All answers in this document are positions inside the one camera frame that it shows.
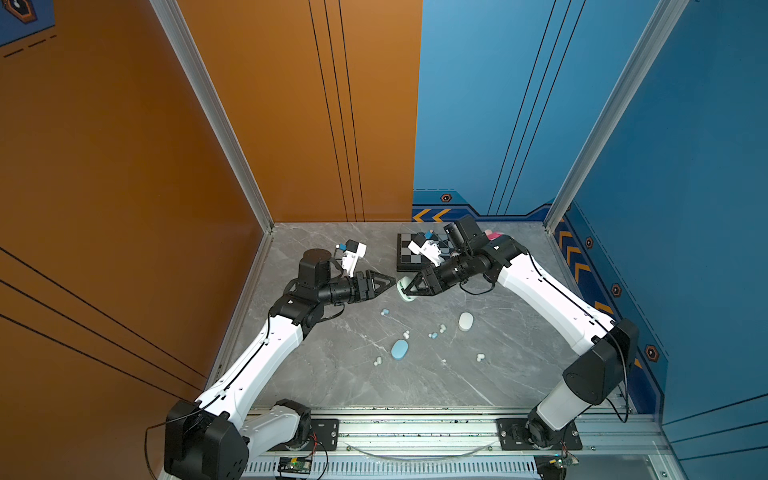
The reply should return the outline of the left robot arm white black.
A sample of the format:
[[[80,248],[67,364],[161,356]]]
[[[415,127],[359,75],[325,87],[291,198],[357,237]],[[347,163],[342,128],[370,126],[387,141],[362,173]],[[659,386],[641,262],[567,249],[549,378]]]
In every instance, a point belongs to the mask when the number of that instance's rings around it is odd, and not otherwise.
[[[268,311],[265,324],[231,367],[193,401],[178,401],[161,423],[164,471],[177,479],[239,479],[251,456],[310,442],[311,409],[278,401],[247,418],[255,400],[283,361],[312,329],[328,321],[328,306],[373,300],[394,287],[394,277],[356,271],[355,260],[325,249],[304,252],[297,276]]]

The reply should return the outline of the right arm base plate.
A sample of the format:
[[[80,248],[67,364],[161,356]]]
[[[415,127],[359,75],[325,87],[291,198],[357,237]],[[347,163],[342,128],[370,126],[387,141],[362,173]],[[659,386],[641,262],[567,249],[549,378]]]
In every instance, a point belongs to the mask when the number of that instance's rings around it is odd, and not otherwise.
[[[495,425],[503,451],[583,449],[574,421],[557,431],[537,419],[500,418]]]

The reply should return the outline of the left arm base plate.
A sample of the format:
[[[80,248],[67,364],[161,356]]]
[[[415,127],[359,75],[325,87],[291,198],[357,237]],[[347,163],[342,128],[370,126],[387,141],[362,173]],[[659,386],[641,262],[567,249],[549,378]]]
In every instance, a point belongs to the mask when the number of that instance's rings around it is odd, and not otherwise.
[[[340,421],[336,418],[312,419],[309,435],[301,443],[280,444],[273,451],[311,452],[318,440],[328,452],[337,449]]]

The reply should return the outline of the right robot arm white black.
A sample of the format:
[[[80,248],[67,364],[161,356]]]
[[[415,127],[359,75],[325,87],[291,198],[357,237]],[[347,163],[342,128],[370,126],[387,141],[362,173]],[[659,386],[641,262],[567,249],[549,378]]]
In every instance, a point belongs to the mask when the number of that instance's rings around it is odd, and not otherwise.
[[[523,440],[536,449],[564,446],[574,420],[627,389],[636,359],[639,330],[630,320],[616,321],[550,275],[530,250],[507,234],[490,237],[465,216],[445,228],[445,248],[433,233],[411,237],[408,250],[425,258],[411,280],[401,280],[405,300],[436,296],[482,276],[524,300],[567,342],[575,360],[561,380],[528,414]]]

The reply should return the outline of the light blue earbud case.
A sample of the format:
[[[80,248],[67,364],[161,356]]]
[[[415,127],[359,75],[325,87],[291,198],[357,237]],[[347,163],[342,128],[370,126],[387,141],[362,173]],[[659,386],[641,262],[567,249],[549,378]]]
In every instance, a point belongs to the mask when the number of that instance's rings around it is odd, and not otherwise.
[[[391,348],[391,356],[395,360],[402,360],[409,350],[409,343],[405,339],[397,340]]]

